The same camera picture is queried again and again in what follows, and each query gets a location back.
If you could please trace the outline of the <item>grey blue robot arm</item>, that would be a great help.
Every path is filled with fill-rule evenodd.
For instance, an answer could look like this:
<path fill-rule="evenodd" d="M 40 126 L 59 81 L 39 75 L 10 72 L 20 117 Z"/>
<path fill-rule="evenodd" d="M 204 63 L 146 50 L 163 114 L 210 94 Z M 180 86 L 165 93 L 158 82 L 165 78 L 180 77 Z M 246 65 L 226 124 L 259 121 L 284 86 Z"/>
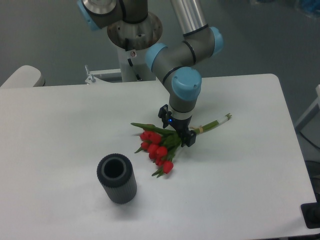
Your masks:
<path fill-rule="evenodd" d="M 106 29 L 110 41 L 122 50 L 122 65 L 129 68 L 130 81 L 145 81 L 149 74 L 160 80 L 169 101 L 159 109 L 158 117 L 189 147 L 196 141 L 189 124 L 202 84 L 194 66 L 220 52 L 224 40 L 217 28 L 208 25 L 198 0 L 173 0 L 171 5 L 183 33 L 176 47 L 160 42 L 163 26 L 146 0 L 77 2 L 90 29 Z"/>

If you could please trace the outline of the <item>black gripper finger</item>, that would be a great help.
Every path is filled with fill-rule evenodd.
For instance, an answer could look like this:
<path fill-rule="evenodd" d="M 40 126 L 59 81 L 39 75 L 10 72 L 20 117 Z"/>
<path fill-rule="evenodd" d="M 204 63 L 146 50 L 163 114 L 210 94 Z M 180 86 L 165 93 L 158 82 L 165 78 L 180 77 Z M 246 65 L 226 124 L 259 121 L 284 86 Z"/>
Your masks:
<path fill-rule="evenodd" d="M 186 129 L 181 133 L 181 147 L 190 147 L 196 142 L 197 133 L 194 130 Z"/>

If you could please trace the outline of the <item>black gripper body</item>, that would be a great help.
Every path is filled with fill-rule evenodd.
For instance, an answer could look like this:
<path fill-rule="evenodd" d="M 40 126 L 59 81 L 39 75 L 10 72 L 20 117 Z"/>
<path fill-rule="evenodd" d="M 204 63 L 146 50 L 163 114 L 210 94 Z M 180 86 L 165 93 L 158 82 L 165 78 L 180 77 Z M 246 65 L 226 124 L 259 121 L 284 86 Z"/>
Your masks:
<path fill-rule="evenodd" d="M 191 113 L 177 112 L 171 109 L 168 104 L 165 104 L 159 109 L 158 117 L 161 119 L 163 129 L 171 126 L 179 137 L 189 137 L 193 135 L 189 129 L 192 118 Z"/>

